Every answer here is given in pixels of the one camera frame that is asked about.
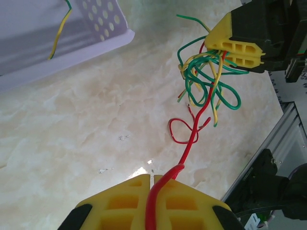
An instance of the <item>red wire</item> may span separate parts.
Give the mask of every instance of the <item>red wire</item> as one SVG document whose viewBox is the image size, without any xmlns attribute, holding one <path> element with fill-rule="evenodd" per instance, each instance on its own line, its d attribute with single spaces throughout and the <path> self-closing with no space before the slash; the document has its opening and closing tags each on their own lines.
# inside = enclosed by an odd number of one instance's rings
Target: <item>red wire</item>
<svg viewBox="0 0 307 230">
<path fill-rule="evenodd" d="M 195 116 L 193 114 L 193 112 L 191 111 L 191 108 L 190 108 L 190 105 L 188 105 L 188 110 L 189 110 L 189 113 L 191 114 L 192 118 L 193 118 L 193 122 L 195 122 Z M 169 128 L 169 132 L 171 134 L 171 137 L 173 139 L 174 142 L 176 142 L 177 144 L 187 144 L 188 141 L 178 141 L 175 139 L 174 137 L 174 134 L 173 134 L 173 130 L 172 130 L 172 123 L 174 121 L 180 121 L 182 122 L 183 124 L 185 124 L 189 130 L 193 130 L 184 120 L 180 119 L 180 118 L 172 118 L 168 121 L 168 128 Z M 203 123 L 202 126 L 199 127 L 199 129 L 197 130 L 197 133 L 196 133 L 196 140 L 193 141 L 193 144 L 195 144 L 197 141 L 198 141 L 198 138 L 199 138 L 199 135 L 198 135 L 198 132 L 201 131 L 203 128 L 206 127 L 206 125 L 211 121 L 211 117 L 208 117 L 208 119 Z"/>
<path fill-rule="evenodd" d="M 200 48 L 200 51 L 199 51 L 200 54 L 202 53 L 202 49 L 203 49 L 204 46 L 205 46 L 205 41 L 203 41 L 203 43 L 201 45 L 201 48 Z"/>
<path fill-rule="evenodd" d="M 170 180 L 175 174 L 178 174 L 181 170 L 184 169 L 183 164 L 178 164 L 175 167 L 171 168 L 161 179 L 151 188 L 149 195 L 147 197 L 146 203 L 146 212 L 145 212 L 145 229 L 146 230 L 156 230 L 156 221 L 155 221 L 155 205 L 157 202 L 157 197 L 159 191 L 163 186 Z"/>
<path fill-rule="evenodd" d="M 223 53 L 223 57 L 222 59 L 224 60 L 225 56 L 226 56 L 226 51 L 224 51 Z M 178 165 L 176 165 L 175 167 L 173 167 L 171 170 L 169 170 L 150 190 L 148 197 L 147 197 L 147 203 L 146 203 L 146 212 L 145 212 L 145 229 L 146 230 L 156 230 L 156 201 L 157 201 L 157 197 L 158 197 L 158 193 L 159 191 L 162 189 L 162 187 L 170 180 L 170 179 L 176 179 L 178 173 L 184 169 L 184 162 L 189 154 L 189 151 L 191 150 L 192 144 L 194 143 L 194 139 L 195 139 L 195 135 L 198 135 L 198 132 L 203 128 L 201 127 L 199 130 L 197 129 L 198 126 L 198 121 L 201 117 L 201 114 L 207 109 L 210 100 L 211 100 L 211 96 L 212 96 L 212 92 L 213 92 L 213 88 L 210 87 L 209 90 L 209 95 L 208 95 L 208 99 L 204 105 L 203 108 L 201 108 L 199 110 L 199 112 L 196 114 L 196 117 L 194 118 L 194 115 L 192 113 L 192 111 L 189 108 L 189 111 L 193 117 L 194 120 L 194 125 L 193 125 L 193 129 L 192 129 L 192 133 L 191 136 L 189 138 L 189 141 L 187 143 L 186 149 L 183 152 L 183 155 L 178 163 Z"/>
<path fill-rule="evenodd" d="M 226 54 L 227 54 L 227 51 L 224 51 L 223 56 L 222 56 L 223 61 L 225 60 Z"/>
</svg>

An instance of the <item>electrical wire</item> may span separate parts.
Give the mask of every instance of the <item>electrical wire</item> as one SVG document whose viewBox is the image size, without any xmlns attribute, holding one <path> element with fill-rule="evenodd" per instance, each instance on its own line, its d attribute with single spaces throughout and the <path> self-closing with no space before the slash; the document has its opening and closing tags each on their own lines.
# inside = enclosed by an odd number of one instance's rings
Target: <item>electrical wire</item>
<svg viewBox="0 0 307 230">
<path fill-rule="evenodd" d="M 195 116 L 190 108 L 190 105 L 188 104 L 188 110 L 189 110 L 189 113 L 191 114 L 192 118 L 193 118 L 193 122 L 195 122 Z M 174 134 L 173 134 L 173 130 L 172 130 L 172 123 L 174 121 L 180 121 L 182 122 L 183 124 L 185 124 L 189 130 L 193 130 L 184 120 L 180 119 L 180 118 L 172 118 L 168 121 L 168 128 L 169 128 L 169 132 L 171 134 L 171 137 L 173 139 L 174 142 L 176 142 L 177 144 L 187 144 L 188 141 L 177 141 L 176 138 L 174 137 Z M 205 128 L 207 126 L 207 124 L 211 121 L 211 117 L 208 117 L 207 120 L 204 122 L 204 124 L 202 126 L 200 126 L 197 130 L 197 133 L 196 133 L 196 140 L 193 141 L 193 144 L 195 144 L 197 141 L 198 141 L 198 138 L 199 138 L 199 135 L 198 135 L 198 132 L 201 131 L 203 128 Z"/>
<path fill-rule="evenodd" d="M 70 14 L 71 14 L 71 12 L 72 12 L 72 8 L 71 8 L 70 2 L 69 2 L 68 0 L 65 0 L 65 1 L 66 1 L 67 5 L 68 5 L 69 10 L 68 10 L 68 12 L 66 13 L 66 15 L 64 16 L 64 18 L 62 19 L 61 24 L 59 25 L 59 30 L 58 30 L 57 35 L 56 35 L 56 38 L 55 38 L 55 40 L 54 40 L 53 47 L 52 47 L 52 51 L 51 51 L 51 53 L 50 53 L 50 55 L 49 55 L 49 57 L 48 57 L 48 60 L 50 60 L 50 59 L 53 58 L 53 56 L 54 56 L 54 54 L 55 54 L 55 52 L 56 52 L 56 49 L 57 49 L 59 36 L 60 36 L 61 33 L 62 33 L 62 30 L 63 30 L 63 27 L 64 27 L 65 22 L 67 21 L 67 19 L 69 18 Z"/>
<path fill-rule="evenodd" d="M 279 209 L 282 209 L 282 208 L 284 208 L 284 205 L 275 205 L 275 206 L 269 206 L 269 207 L 258 207 L 258 208 L 249 209 L 249 210 L 246 210 L 246 211 L 235 213 L 235 215 L 238 218 L 238 217 L 246 216 L 246 215 L 257 213 L 257 212 L 279 210 Z"/>
<path fill-rule="evenodd" d="M 186 18 L 186 19 L 191 19 L 194 21 L 199 22 L 208 32 L 210 32 L 210 29 L 200 20 L 196 19 L 196 18 L 191 18 L 191 17 L 186 17 L 186 16 L 182 16 L 182 15 L 177 15 L 178 17 L 181 18 Z M 201 109 L 199 110 L 199 112 L 196 114 L 196 116 L 194 117 L 194 114 L 192 113 L 190 107 L 188 106 L 188 110 L 193 118 L 194 124 L 193 124 L 193 129 L 191 129 L 191 127 L 183 120 L 179 119 L 179 118 L 173 118 L 169 121 L 169 129 L 170 129 L 170 133 L 171 136 L 173 138 L 173 140 L 177 143 L 180 144 L 185 144 L 186 142 L 179 142 L 175 139 L 173 133 L 172 133 L 172 129 L 171 129 L 171 124 L 173 121 L 177 120 L 177 121 L 181 121 L 183 122 L 192 132 L 190 135 L 190 138 L 187 142 L 187 146 L 182 154 L 181 159 L 179 160 L 178 165 L 176 165 L 175 167 L 173 167 L 171 170 L 169 170 L 150 190 L 148 198 L 147 198 L 147 203 L 146 203 L 146 213 L 145 213 L 145 229 L 146 230 L 156 230 L 156 201 L 157 201 L 157 196 L 159 191 L 162 189 L 162 187 L 170 180 L 170 179 L 176 179 L 178 173 L 183 170 L 184 168 L 184 162 L 190 152 L 190 149 L 193 145 L 193 143 L 195 143 L 199 136 L 198 136 L 198 132 L 204 128 L 210 121 L 211 118 L 208 118 L 206 120 L 206 122 L 201 126 L 198 127 L 198 122 L 199 119 L 202 115 L 202 113 L 207 109 L 209 103 L 213 104 L 213 100 L 212 98 L 214 98 L 214 94 L 216 93 L 219 97 L 219 102 L 216 105 L 216 107 L 213 109 L 213 115 L 214 115 L 214 123 L 215 125 L 217 124 L 217 114 L 216 114 L 216 110 L 218 109 L 218 106 L 221 102 L 223 102 L 224 104 L 226 104 L 227 107 L 230 107 L 231 109 L 238 109 L 240 107 L 241 104 L 241 100 L 239 95 L 237 94 L 237 92 L 230 86 L 220 82 L 220 77 L 223 75 L 222 73 L 222 69 L 227 69 L 229 71 L 231 71 L 231 73 L 225 73 L 225 75 L 228 74 L 245 74 L 248 73 L 248 71 L 241 71 L 241 70 L 235 70 L 229 67 L 226 67 L 223 65 L 224 61 L 227 61 L 228 63 L 236 66 L 235 63 L 230 62 L 229 60 L 226 60 L 225 57 L 227 56 L 227 52 L 226 51 L 218 51 L 218 50 L 212 50 L 212 51 L 207 51 L 205 53 L 202 53 L 202 48 L 204 46 L 204 42 L 201 45 L 200 48 L 200 54 L 198 55 L 194 55 L 192 57 L 190 57 L 185 63 L 182 62 L 182 59 L 180 57 L 180 52 L 188 47 L 191 44 L 194 44 L 197 41 L 200 41 L 202 39 L 205 39 L 206 36 L 197 38 L 196 40 L 186 44 L 185 46 L 183 46 L 182 48 L 180 48 L 178 50 L 177 56 L 179 59 L 179 70 L 181 72 L 181 76 L 183 77 L 183 79 L 185 80 L 185 86 L 186 86 L 186 90 L 183 91 L 180 95 L 179 95 L 179 100 L 183 97 L 183 95 L 185 94 L 185 92 L 188 93 L 189 99 L 191 99 L 197 106 L 201 107 Z M 215 71 L 215 68 L 213 67 L 213 63 L 218 64 L 219 68 L 218 71 Z M 209 64 L 210 68 L 213 72 L 213 77 L 214 78 L 210 78 L 208 75 L 206 75 L 205 73 L 203 73 L 201 71 L 201 69 L 205 66 Z M 208 79 L 211 83 L 208 82 L 204 82 L 201 81 L 200 79 L 197 78 L 197 75 L 200 74 L 203 77 L 205 77 L 206 79 Z M 196 86 L 200 89 L 203 89 L 204 91 L 204 95 L 201 98 L 201 100 L 199 102 L 197 102 L 193 96 L 193 94 L 190 91 L 190 87 L 192 84 L 196 84 Z M 228 88 L 230 91 L 234 92 L 237 101 L 238 101 L 238 105 L 237 106 L 232 106 L 231 104 L 229 104 L 223 97 L 223 93 L 222 93 L 222 87 L 226 87 Z"/>
<path fill-rule="evenodd" d="M 183 164 L 178 164 L 171 168 L 161 179 L 154 184 L 151 188 L 146 202 L 146 211 L 145 211 L 145 229 L 146 230 L 156 230 L 156 202 L 159 191 L 163 188 L 166 183 L 172 179 L 175 174 L 178 174 L 184 169 Z"/>
<path fill-rule="evenodd" d="M 298 51 L 297 55 L 303 55 L 304 53 L 305 53 L 304 50 L 300 50 L 300 51 Z"/>
</svg>

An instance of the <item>yellow wire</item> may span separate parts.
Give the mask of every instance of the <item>yellow wire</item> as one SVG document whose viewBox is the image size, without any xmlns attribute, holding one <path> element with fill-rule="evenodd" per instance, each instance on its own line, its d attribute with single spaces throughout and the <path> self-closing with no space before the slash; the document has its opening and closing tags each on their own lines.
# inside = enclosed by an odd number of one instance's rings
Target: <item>yellow wire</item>
<svg viewBox="0 0 307 230">
<path fill-rule="evenodd" d="M 52 59 L 53 55 L 55 54 L 56 52 L 56 48 L 57 48 L 57 45 L 58 45 L 58 40 L 59 40 L 59 36 L 61 35 L 62 33 L 62 30 L 63 30 L 63 27 L 64 27 L 64 24 L 65 22 L 67 21 L 67 19 L 69 18 L 70 14 L 71 14 L 72 10 L 69 10 L 67 12 L 67 14 L 65 15 L 65 17 L 62 19 L 62 22 L 59 26 L 59 30 L 58 30 L 58 33 L 56 35 L 56 39 L 54 40 L 54 43 L 53 43 L 53 47 L 52 47 L 52 51 L 51 51 L 51 54 L 49 55 L 48 57 L 48 60 Z"/>
<path fill-rule="evenodd" d="M 209 27 L 206 26 L 205 23 L 203 23 L 201 20 L 200 20 L 200 23 L 203 27 L 205 27 L 206 31 L 208 31 L 209 33 L 211 32 L 211 29 L 209 29 Z"/>
<path fill-rule="evenodd" d="M 217 74 L 216 74 L 216 71 L 215 71 L 215 68 L 214 68 L 212 62 L 209 61 L 210 68 L 211 68 L 212 73 L 213 73 L 214 78 L 215 78 L 214 85 L 213 85 L 213 88 L 212 88 L 212 92 L 215 91 L 215 89 L 216 89 L 216 87 L 217 87 L 217 85 L 218 85 L 218 83 L 219 83 L 219 81 L 220 81 L 220 77 L 221 77 L 221 75 L 222 75 L 223 60 L 222 60 L 222 57 L 221 57 L 221 56 L 219 56 L 219 62 L 220 62 L 220 63 L 219 63 L 219 69 L 218 69 L 218 72 L 217 72 Z M 217 116 L 217 111 L 216 111 L 215 106 L 213 106 L 213 116 L 214 116 L 214 125 L 216 125 L 216 124 L 217 124 L 217 121 L 218 121 L 218 116 Z"/>
<path fill-rule="evenodd" d="M 180 65 L 178 66 L 179 69 L 180 69 L 180 72 L 181 72 L 181 75 L 183 75 L 183 72 L 188 68 L 189 66 L 189 63 L 194 60 L 195 58 L 200 58 L 200 57 L 203 57 L 203 56 L 207 56 L 207 55 L 210 55 L 210 56 L 215 56 L 211 53 L 201 53 L 201 54 L 195 54 L 191 57 L 188 58 L 188 60 L 183 64 L 183 66 L 181 67 Z"/>
</svg>

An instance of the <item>green wire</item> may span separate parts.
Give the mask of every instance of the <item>green wire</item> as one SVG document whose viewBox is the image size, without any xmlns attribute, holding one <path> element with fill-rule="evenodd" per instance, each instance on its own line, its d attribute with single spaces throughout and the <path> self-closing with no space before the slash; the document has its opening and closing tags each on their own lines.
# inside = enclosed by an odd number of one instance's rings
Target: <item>green wire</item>
<svg viewBox="0 0 307 230">
<path fill-rule="evenodd" d="M 71 10 L 71 3 L 68 1 L 68 0 L 65 0 L 67 5 L 68 5 L 68 8 Z"/>
<path fill-rule="evenodd" d="M 183 15 L 180 15 L 180 14 L 177 14 L 176 16 L 179 17 L 179 18 L 184 18 L 184 19 L 189 19 L 189 20 L 192 20 L 192 21 L 196 21 L 199 24 L 201 24 L 208 33 L 210 33 L 210 29 L 201 20 L 199 20 L 197 18 L 193 18 L 193 17 L 183 16 Z"/>
<path fill-rule="evenodd" d="M 177 52 L 177 57 L 178 57 L 178 60 L 180 62 L 180 65 L 181 67 L 183 67 L 184 63 L 182 61 L 182 58 L 181 58 L 181 51 L 185 48 L 187 48 L 188 46 L 202 40 L 202 39 L 205 39 L 206 36 L 202 36 L 200 38 L 197 38 L 191 42 L 189 42 L 188 44 L 182 46 L 178 52 Z M 203 107 L 206 103 L 206 101 L 208 100 L 208 90 L 207 90 L 207 87 L 213 87 L 213 85 L 209 82 L 215 82 L 215 79 L 208 76 L 207 74 L 205 74 L 204 72 L 202 72 L 202 68 L 207 64 L 209 63 L 209 61 L 212 61 L 212 63 L 214 64 L 217 64 L 219 65 L 219 57 L 220 55 L 218 55 L 218 51 L 217 50 L 211 50 L 211 51 L 208 51 L 206 52 L 207 54 L 214 54 L 215 57 L 212 57 L 212 56 L 202 56 L 202 57 L 198 57 L 198 58 L 195 58 L 194 60 L 192 60 L 189 64 L 188 64 L 188 67 L 186 70 L 184 70 L 183 72 L 183 75 L 185 77 L 185 86 L 186 86 L 186 92 L 188 93 L 188 97 L 193 101 L 193 103 L 198 106 L 198 107 Z M 228 61 L 227 59 L 225 60 L 225 62 L 228 62 L 230 63 L 231 65 L 233 66 L 236 66 L 235 63 L 231 62 L 231 61 Z M 247 74 L 249 73 L 248 71 L 243 71 L 243 70 L 238 70 L 238 69 L 233 69 L 233 68 L 230 68 L 226 65 L 223 65 L 223 69 L 229 71 L 229 72 L 225 72 L 225 73 L 222 73 L 222 75 L 241 75 L 241 74 Z M 193 73 L 193 70 L 196 70 L 197 71 L 197 74 L 196 74 L 196 77 Z M 206 81 L 202 81 L 201 79 L 198 78 L 198 76 L 202 76 L 204 77 L 206 80 L 208 80 L 209 82 L 206 82 Z M 201 99 L 199 101 L 197 101 L 194 97 L 194 95 L 192 94 L 191 92 L 191 86 L 193 83 L 197 83 L 201 86 L 201 88 L 203 89 L 203 95 L 201 97 Z M 222 88 L 226 88 L 228 89 L 229 91 L 231 91 L 236 100 L 237 100 L 237 105 L 232 105 L 230 104 L 223 96 L 222 96 Z M 180 101 L 182 99 L 182 97 L 184 96 L 185 92 L 182 93 L 182 95 L 180 96 L 180 98 L 178 99 L 178 101 Z M 232 88 L 231 86 L 219 81 L 218 82 L 218 85 L 216 87 L 216 89 L 214 90 L 214 92 L 212 92 L 212 97 L 211 97 L 211 107 L 212 109 L 214 108 L 214 97 L 215 95 L 218 96 L 218 98 L 221 100 L 221 102 L 223 104 L 225 104 L 228 108 L 232 109 L 232 110 L 237 110 L 240 108 L 241 106 L 241 98 L 239 96 L 239 94 L 237 93 L 237 91 Z"/>
</svg>

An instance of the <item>black cable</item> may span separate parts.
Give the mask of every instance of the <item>black cable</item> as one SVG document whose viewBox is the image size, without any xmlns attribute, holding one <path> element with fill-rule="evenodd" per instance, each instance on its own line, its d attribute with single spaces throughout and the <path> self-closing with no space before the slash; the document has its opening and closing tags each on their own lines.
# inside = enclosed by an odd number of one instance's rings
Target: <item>black cable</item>
<svg viewBox="0 0 307 230">
<path fill-rule="evenodd" d="M 245 210 L 242 212 L 235 213 L 236 217 L 242 217 L 245 215 L 253 214 L 253 213 L 258 213 L 258 212 L 266 212 L 266 211 L 271 211 L 271 210 L 279 210 L 282 209 L 284 205 L 276 205 L 276 206 L 268 206 L 268 207 L 258 207 L 258 208 L 253 208 L 249 210 Z"/>
</svg>

